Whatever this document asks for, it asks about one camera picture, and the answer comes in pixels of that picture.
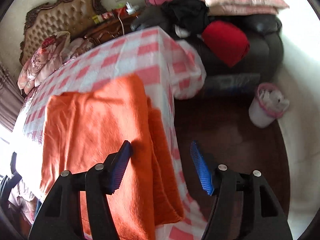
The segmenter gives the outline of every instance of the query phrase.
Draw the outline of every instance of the brown leather headboard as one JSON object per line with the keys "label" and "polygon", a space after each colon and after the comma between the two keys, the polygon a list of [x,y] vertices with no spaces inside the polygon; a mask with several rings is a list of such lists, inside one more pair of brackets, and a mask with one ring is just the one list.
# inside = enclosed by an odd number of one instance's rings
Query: brown leather headboard
{"label": "brown leather headboard", "polygon": [[45,38],[58,31],[68,31],[71,39],[77,38],[95,25],[91,19],[94,15],[106,11],[100,0],[57,0],[33,8],[26,16],[24,41],[20,44],[21,64],[32,57]]}

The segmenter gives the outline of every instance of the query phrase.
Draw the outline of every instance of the pink and white trash bin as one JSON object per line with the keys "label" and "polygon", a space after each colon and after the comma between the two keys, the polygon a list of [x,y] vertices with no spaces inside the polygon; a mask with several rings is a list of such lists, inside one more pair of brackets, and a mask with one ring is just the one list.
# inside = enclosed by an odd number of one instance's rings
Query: pink and white trash bin
{"label": "pink and white trash bin", "polygon": [[276,85],[261,83],[249,108],[249,117],[255,126],[264,128],[282,117],[288,107],[289,100]]}

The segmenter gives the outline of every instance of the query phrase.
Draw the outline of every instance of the silver screw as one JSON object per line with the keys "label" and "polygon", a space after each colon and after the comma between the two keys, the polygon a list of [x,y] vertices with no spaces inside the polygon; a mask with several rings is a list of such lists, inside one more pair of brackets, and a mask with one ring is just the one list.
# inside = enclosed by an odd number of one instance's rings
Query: silver screw
{"label": "silver screw", "polygon": [[94,167],[97,171],[100,171],[104,168],[104,165],[102,163],[98,163],[97,165],[95,165]]}
{"label": "silver screw", "polygon": [[261,176],[261,172],[260,171],[253,171],[253,175],[256,176],[256,177],[260,177]]}
{"label": "silver screw", "polygon": [[218,169],[221,170],[221,171],[226,171],[226,170],[227,170],[227,166],[224,165],[224,164],[220,164],[220,165],[218,166]]}
{"label": "silver screw", "polygon": [[63,171],[63,172],[61,172],[61,176],[66,177],[69,175],[69,173],[70,173],[69,171]]}

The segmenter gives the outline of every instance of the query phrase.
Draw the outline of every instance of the folded orange fabric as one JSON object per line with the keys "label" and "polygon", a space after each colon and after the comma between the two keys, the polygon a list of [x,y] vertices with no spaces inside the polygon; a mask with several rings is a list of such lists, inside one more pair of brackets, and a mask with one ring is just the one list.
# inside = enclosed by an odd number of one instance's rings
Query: folded orange fabric
{"label": "folded orange fabric", "polygon": [[[155,239],[157,225],[183,219],[161,112],[152,108],[137,75],[114,79],[90,93],[52,96],[43,140],[44,196],[63,170],[87,171],[128,140],[133,155],[120,188],[107,196],[120,238]],[[80,200],[84,232],[90,234],[85,192]]]}

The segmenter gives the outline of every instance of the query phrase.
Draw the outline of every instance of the red and white checkered tablecloth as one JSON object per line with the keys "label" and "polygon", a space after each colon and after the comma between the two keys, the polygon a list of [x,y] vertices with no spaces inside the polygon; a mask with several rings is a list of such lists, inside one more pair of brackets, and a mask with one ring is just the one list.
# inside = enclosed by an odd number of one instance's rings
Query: red and white checkered tablecloth
{"label": "red and white checkered tablecloth", "polygon": [[206,220],[187,190],[173,125],[174,101],[193,97],[203,86],[206,73],[197,52],[185,41],[175,42],[161,28],[131,33],[102,44],[48,77],[25,101],[13,130],[11,143],[18,153],[16,168],[31,191],[40,197],[44,111],[51,95],[65,91],[89,92],[110,79],[136,73],[147,96],[162,113],[186,219],[159,226],[156,239],[201,239]]}

